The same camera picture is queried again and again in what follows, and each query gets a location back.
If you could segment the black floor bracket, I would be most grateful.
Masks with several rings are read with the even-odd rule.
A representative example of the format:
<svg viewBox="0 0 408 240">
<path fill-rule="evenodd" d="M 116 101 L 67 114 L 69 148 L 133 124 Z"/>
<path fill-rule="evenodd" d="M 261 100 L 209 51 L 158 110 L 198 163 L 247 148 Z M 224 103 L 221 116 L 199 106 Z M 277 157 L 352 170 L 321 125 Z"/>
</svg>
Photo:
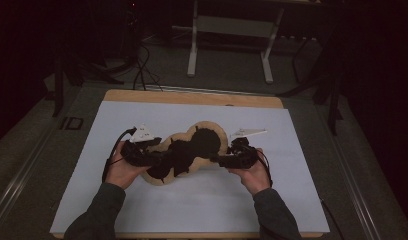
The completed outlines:
<svg viewBox="0 0 408 240">
<path fill-rule="evenodd" d="M 65 117 L 59 127 L 60 130 L 80 130 L 84 119 L 78 117 Z"/>
</svg>

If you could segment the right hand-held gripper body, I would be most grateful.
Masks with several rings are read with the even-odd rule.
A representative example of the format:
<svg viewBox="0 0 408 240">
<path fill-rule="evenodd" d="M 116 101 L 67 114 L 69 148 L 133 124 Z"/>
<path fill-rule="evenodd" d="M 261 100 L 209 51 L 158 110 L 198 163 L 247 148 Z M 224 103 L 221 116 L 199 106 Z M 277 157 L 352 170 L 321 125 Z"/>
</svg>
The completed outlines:
<svg viewBox="0 0 408 240">
<path fill-rule="evenodd" d="M 248 137 L 266 133 L 265 129 L 239 129 L 231 135 L 231 146 L 238 148 L 238 153 L 233 155 L 230 168 L 249 169 L 257 161 L 257 149 L 249 143 Z"/>
</svg>

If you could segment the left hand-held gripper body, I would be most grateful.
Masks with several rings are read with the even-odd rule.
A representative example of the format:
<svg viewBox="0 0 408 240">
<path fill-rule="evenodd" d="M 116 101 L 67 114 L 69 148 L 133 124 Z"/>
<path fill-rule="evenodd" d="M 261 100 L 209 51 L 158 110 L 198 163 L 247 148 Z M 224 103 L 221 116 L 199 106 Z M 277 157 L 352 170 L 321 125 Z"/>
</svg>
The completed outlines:
<svg viewBox="0 0 408 240">
<path fill-rule="evenodd" d="M 144 159 L 149 154 L 147 151 L 148 147 L 145 147 L 145 142 L 154 139 L 155 136 L 144 124 L 134 127 L 130 135 L 131 137 L 125 142 L 121 150 L 121 155 L 133 166 L 146 166 Z"/>
</svg>

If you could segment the person's left hand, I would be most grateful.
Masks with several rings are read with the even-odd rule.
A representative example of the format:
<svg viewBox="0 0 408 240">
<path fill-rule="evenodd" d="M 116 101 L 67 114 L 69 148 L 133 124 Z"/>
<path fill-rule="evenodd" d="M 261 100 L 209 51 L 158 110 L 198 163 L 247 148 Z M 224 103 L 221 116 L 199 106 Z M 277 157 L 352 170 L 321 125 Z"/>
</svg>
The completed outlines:
<svg viewBox="0 0 408 240">
<path fill-rule="evenodd" d="M 124 144 L 124 141 L 120 142 L 112 154 L 104 182 L 127 189 L 138 176 L 148 170 L 148 167 L 138 167 L 129 164 L 121 155 Z"/>
</svg>

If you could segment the white metal stand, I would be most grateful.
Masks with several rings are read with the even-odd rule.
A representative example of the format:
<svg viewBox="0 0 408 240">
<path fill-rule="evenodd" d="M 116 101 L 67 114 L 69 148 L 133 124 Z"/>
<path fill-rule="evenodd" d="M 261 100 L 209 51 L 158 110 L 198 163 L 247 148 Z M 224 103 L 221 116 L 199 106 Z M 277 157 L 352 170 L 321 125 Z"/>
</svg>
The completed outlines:
<svg viewBox="0 0 408 240">
<path fill-rule="evenodd" d="M 197 64 L 197 36 L 199 32 L 228 34 L 248 37 L 260 37 L 268 40 L 268 45 L 264 51 L 260 52 L 260 58 L 267 84 L 274 82 L 272 70 L 269 62 L 271 50 L 277 36 L 284 9 L 279 8 L 275 14 L 274 21 L 257 21 L 239 18 L 216 17 L 200 15 L 198 13 L 199 0 L 194 0 L 192 18 L 192 41 L 189 54 L 187 76 L 194 77 Z"/>
</svg>

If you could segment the aluminium floor rail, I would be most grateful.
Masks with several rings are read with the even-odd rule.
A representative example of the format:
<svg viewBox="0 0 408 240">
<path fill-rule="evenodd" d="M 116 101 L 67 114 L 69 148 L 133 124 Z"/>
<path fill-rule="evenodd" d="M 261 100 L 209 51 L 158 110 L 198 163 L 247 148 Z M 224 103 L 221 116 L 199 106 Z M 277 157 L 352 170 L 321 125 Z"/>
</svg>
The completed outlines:
<svg viewBox="0 0 408 240">
<path fill-rule="evenodd" d="M 339 164 L 339 171 L 341 172 L 345 187 L 366 236 L 366 240 L 381 240 L 378 228 L 373 221 L 366 200 L 364 199 L 355 176 L 352 173 L 351 167 L 348 164 L 348 159 L 346 158 L 344 150 L 339 144 L 337 138 L 331 133 L 328 126 L 328 110 L 323 106 L 316 106 L 315 109 L 322 122 L 324 132 L 328 135 L 328 139 L 333 146 Z"/>
<path fill-rule="evenodd" d="M 38 142 L 33 146 L 33 149 L 27 155 L 27 159 L 21 165 L 20 170 L 11 179 L 6 187 L 4 194 L 0 198 L 0 221 L 11 211 L 12 206 L 17 201 L 19 195 L 23 191 L 28 182 L 34 168 L 36 167 L 39 157 L 43 149 L 46 147 L 48 140 L 52 137 L 55 131 L 54 127 L 46 129 L 41 135 Z"/>
</svg>

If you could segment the black metal stand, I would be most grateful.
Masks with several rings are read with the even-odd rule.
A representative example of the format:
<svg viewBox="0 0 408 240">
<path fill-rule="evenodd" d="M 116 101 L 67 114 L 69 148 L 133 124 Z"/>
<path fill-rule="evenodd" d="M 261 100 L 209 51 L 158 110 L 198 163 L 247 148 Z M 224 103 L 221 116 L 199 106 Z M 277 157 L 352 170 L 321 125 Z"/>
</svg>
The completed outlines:
<svg viewBox="0 0 408 240">
<path fill-rule="evenodd" d="M 313 101 L 317 105 L 322 105 L 326 101 L 329 101 L 327 125 L 334 136 L 337 135 L 336 121 L 339 114 L 338 102 L 342 79 L 342 68 L 336 67 L 332 69 L 329 73 L 322 75 L 318 79 L 318 88 L 313 95 Z"/>
</svg>

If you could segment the white table mat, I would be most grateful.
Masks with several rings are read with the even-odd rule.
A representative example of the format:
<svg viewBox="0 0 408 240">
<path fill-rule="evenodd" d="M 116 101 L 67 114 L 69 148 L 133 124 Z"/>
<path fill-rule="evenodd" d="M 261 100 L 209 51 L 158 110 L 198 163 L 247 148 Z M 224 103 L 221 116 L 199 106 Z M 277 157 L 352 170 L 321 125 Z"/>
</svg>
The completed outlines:
<svg viewBox="0 0 408 240">
<path fill-rule="evenodd" d="M 254 129 L 249 142 L 269 160 L 273 186 L 303 233 L 326 233 L 329 226 L 286 109 L 138 102 L 101 103 L 78 163 L 50 229 L 63 234 L 90 205 L 120 134 L 145 125 L 167 139 L 199 121 L 212 121 L 229 135 Z M 255 233 L 253 199 L 237 176 L 211 165 L 164 186 L 137 178 L 126 191 L 115 229 L 119 234 Z"/>
</svg>

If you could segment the wooden peanut-shaped puzzle board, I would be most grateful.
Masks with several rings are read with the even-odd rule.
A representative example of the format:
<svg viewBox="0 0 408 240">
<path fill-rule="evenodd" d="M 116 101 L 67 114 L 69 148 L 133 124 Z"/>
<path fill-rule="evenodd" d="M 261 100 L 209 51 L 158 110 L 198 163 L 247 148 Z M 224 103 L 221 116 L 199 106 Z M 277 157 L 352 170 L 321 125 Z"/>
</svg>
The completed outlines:
<svg viewBox="0 0 408 240">
<path fill-rule="evenodd" d="M 211 165 L 210 158 L 226 155 L 227 149 L 228 138 L 222 127 L 211 121 L 197 122 L 186 132 L 172 134 L 162 143 L 148 147 L 147 151 L 159 154 L 161 161 L 142 177 L 152 185 L 167 185 L 177 177 Z"/>
</svg>

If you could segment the person's right hand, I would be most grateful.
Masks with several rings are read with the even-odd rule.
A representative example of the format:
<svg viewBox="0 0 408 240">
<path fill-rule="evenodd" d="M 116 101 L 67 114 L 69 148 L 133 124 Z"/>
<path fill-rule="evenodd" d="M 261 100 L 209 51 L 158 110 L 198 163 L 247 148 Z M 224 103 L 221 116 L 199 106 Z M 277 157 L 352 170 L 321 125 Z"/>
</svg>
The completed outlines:
<svg viewBox="0 0 408 240">
<path fill-rule="evenodd" d="M 241 183 L 252 196 L 272 186 L 270 171 L 264 162 L 265 155 L 261 148 L 257 149 L 257 155 L 257 161 L 249 169 L 227 169 L 229 173 L 240 177 Z"/>
</svg>

